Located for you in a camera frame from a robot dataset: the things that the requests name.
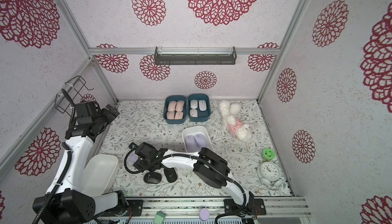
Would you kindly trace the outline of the purple mouse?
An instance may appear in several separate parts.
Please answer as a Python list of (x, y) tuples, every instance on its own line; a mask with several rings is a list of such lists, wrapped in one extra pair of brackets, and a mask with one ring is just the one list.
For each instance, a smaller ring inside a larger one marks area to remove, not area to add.
[(199, 151), (198, 145), (195, 141), (193, 135), (188, 135), (184, 138), (185, 147), (187, 152), (197, 152)]
[(131, 165), (133, 165), (137, 160), (138, 156), (134, 152), (127, 156), (127, 162)]
[(195, 142), (199, 149), (203, 147), (208, 147), (207, 141), (203, 134), (197, 134), (194, 136)]

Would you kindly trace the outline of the white tray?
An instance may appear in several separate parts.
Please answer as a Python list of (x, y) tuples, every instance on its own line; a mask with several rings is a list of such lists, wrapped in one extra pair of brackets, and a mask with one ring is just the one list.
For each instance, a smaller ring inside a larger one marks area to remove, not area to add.
[(208, 148), (214, 151), (209, 134), (203, 126), (186, 128), (182, 132), (182, 139), (186, 152), (197, 152), (202, 148)]
[(119, 160), (116, 156), (95, 155), (84, 169), (81, 192), (89, 197), (109, 193), (118, 171)]

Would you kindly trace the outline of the white tray front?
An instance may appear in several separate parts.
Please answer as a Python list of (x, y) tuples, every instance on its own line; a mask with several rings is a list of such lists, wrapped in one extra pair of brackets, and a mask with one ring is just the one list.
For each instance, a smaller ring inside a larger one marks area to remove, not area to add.
[(95, 155), (84, 169), (81, 192), (89, 197), (109, 193), (118, 171), (119, 160), (116, 156)]

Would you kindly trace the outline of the teal storage box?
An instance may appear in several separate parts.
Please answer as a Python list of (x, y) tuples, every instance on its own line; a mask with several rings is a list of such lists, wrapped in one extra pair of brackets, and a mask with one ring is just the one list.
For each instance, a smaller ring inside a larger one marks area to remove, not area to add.
[(187, 117), (187, 98), (183, 95), (171, 95), (165, 99), (163, 118), (168, 124), (183, 124)]
[(206, 122), (211, 115), (209, 96), (203, 93), (191, 94), (188, 97), (188, 116), (191, 122)]

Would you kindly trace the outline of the white mouse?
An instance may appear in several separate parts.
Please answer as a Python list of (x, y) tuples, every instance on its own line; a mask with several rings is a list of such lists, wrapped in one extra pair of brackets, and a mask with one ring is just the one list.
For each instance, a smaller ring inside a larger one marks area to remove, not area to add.
[(197, 109), (191, 109), (191, 110), (189, 111), (189, 115), (190, 115), (190, 117), (192, 117), (192, 118), (197, 118), (197, 117), (198, 117), (198, 110), (197, 110)]
[(207, 102), (206, 100), (199, 100), (199, 109), (200, 111), (206, 111), (207, 110)]
[(192, 100), (190, 101), (190, 108), (191, 108), (191, 109), (197, 109), (198, 106), (199, 106), (198, 100), (192, 99)]

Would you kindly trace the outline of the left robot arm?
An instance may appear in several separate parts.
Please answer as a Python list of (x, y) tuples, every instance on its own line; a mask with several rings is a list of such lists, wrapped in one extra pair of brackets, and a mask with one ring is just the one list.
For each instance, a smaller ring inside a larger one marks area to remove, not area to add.
[(101, 108), (96, 101), (74, 103), (65, 89), (61, 92), (72, 108), (66, 141), (61, 144), (65, 152), (47, 193), (33, 202), (36, 213), (33, 223), (83, 224), (106, 212), (126, 212), (128, 202), (122, 191), (91, 197), (81, 188), (84, 167), (96, 137), (120, 115), (119, 111), (110, 104)]

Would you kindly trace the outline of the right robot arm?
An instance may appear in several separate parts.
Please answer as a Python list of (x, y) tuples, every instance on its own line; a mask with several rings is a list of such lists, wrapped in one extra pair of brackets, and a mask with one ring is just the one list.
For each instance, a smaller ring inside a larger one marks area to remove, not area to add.
[(234, 209), (219, 214), (214, 220), (216, 224), (223, 217), (251, 215), (255, 211), (254, 194), (244, 190), (232, 175), (228, 162), (207, 147), (197, 152), (176, 152), (167, 148), (157, 150), (153, 145), (143, 142), (125, 155), (124, 168), (133, 175), (161, 168), (193, 171), (208, 186), (224, 190), (234, 201)]

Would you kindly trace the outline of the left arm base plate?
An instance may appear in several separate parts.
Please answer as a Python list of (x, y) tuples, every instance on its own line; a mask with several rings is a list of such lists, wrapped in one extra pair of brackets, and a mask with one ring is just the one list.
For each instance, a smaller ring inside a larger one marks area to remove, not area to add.
[(125, 210), (121, 210), (120, 212), (104, 212), (101, 217), (140, 217), (144, 201), (141, 199), (128, 199), (127, 200), (127, 207)]

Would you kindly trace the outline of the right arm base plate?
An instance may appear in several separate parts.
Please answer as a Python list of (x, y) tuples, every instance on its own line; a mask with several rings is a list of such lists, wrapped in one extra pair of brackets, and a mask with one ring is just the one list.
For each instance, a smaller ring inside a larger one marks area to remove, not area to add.
[(244, 215), (266, 215), (266, 208), (263, 199), (255, 198), (247, 203), (244, 208), (239, 211), (241, 205), (238, 205), (231, 198), (224, 199), (224, 211), (226, 214), (244, 216)]

